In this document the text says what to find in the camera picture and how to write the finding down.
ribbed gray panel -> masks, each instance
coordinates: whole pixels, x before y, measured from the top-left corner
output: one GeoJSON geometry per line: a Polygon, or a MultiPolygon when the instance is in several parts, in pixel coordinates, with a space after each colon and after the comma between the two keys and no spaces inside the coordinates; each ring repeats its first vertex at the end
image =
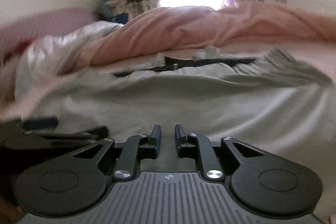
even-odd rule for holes
{"type": "Polygon", "coordinates": [[[27,214],[18,224],[321,224],[307,215],[266,219],[240,208],[226,188],[198,173],[142,172],[116,183],[107,197],[82,214],[47,219],[27,214]]]}

triangular cutout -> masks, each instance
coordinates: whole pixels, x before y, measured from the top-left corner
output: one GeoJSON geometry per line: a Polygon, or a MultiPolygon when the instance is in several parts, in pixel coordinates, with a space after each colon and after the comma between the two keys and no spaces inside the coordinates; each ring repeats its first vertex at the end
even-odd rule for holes
{"type": "Polygon", "coordinates": [[[257,150],[254,150],[252,148],[249,148],[246,145],[243,145],[241,143],[234,143],[234,146],[238,149],[238,151],[245,157],[245,158],[254,158],[254,157],[260,157],[263,156],[263,153],[258,152],[257,150]]]}
{"type": "Polygon", "coordinates": [[[74,155],[75,158],[81,158],[81,159],[91,159],[93,158],[99,150],[102,148],[102,145],[96,145],[94,147],[91,147],[83,152],[80,152],[76,155],[74,155]]]}

pink blanket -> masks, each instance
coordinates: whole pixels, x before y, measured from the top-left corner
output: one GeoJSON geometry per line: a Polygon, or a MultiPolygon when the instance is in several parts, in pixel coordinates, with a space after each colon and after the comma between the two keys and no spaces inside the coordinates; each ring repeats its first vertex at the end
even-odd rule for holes
{"type": "Polygon", "coordinates": [[[210,7],[157,8],[85,45],[71,70],[166,50],[223,47],[239,41],[336,42],[336,17],[256,1],[218,11],[210,7]]]}

pink bedding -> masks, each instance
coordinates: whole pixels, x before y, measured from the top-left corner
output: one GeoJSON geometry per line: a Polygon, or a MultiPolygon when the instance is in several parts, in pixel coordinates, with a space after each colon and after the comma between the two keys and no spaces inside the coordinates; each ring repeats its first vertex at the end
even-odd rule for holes
{"type": "Polygon", "coordinates": [[[239,41],[336,42],[336,17],[279,3],[250,1],[218,11],[210,7],[157,8],[120,30],[85,45],[72,71],[167,50],[224,47],[239,41]]]}

pillow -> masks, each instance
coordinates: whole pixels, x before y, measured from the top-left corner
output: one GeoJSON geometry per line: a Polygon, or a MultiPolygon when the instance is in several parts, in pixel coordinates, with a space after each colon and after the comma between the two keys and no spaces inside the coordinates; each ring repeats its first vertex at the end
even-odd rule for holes
{"type": "Polygon", "coordinates": [[[85,8],[66,8],[0,26],[0,61],[3,63],[5,56],[13,54],[22,41],[46,35],[64,36],[94,21],[95,16],[85,8]]]}

